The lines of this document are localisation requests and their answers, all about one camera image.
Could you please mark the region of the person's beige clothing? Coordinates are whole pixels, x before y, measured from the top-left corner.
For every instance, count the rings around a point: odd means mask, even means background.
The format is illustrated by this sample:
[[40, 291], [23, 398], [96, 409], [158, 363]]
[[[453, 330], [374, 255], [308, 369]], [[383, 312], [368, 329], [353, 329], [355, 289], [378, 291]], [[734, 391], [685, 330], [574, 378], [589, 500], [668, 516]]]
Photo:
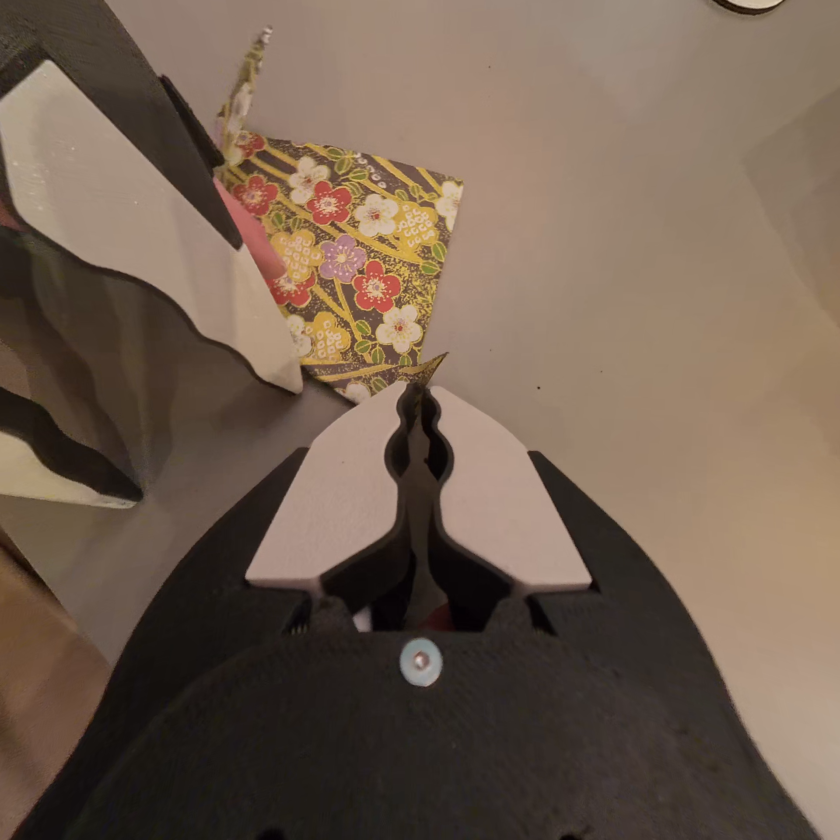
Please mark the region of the person's beige clothing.
[[1, 536], [1, 837], [74, 752], [111, 667], [5, 532]]

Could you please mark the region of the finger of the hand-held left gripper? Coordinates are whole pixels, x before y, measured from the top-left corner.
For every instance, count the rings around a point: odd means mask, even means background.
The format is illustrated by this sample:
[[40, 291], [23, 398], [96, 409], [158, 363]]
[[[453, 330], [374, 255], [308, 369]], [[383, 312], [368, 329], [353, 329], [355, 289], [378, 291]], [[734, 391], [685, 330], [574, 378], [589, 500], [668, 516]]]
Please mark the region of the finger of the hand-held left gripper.
[[41, 405], [1, 389], [1, 493], [128, 509], [142, 489], [105, 455], [66, 434]]
[[2, 2], [2, 388], [127, 476], [234, 366], [302, 387], [223, 161], [106, 2]]

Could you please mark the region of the floral patterned origami paper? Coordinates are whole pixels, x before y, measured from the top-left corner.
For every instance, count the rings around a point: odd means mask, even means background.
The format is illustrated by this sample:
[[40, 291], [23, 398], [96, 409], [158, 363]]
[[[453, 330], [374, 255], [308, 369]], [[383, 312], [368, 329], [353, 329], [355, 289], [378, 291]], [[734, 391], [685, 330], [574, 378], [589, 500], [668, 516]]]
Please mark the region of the floral patterned origami paper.
[[422, 361], [462, 181], [317, 143], [277, 140], [246, 124], [270, 41], [249, 46], [217, 115], [224, 199], [261, 230], [282, 264], [266, 282], [301, 367], [360, 404], [394, 382], [426, 385]]

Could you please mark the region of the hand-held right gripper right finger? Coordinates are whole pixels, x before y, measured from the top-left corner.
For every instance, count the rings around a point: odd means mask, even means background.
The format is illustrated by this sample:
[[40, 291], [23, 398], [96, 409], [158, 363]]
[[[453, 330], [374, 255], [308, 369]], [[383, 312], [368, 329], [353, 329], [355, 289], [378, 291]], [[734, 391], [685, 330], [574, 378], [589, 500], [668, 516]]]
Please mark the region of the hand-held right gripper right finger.
[[484, 629], [510, 597], [590, 590], [592, 574], [526, 446], [443, 387], [424, 394], [437, 482], [427, 560], [457, 629]]

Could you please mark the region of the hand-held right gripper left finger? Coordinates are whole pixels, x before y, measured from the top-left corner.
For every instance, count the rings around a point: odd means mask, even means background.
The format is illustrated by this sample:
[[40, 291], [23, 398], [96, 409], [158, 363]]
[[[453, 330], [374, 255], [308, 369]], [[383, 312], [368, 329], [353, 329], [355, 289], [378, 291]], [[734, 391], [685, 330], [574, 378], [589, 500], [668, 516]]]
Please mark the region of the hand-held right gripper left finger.
[[317, 436], [245, 573], [253, 586], [339, 598], [403, 625], [416, 560], [407, 492], [419, 385], [397, 382]]

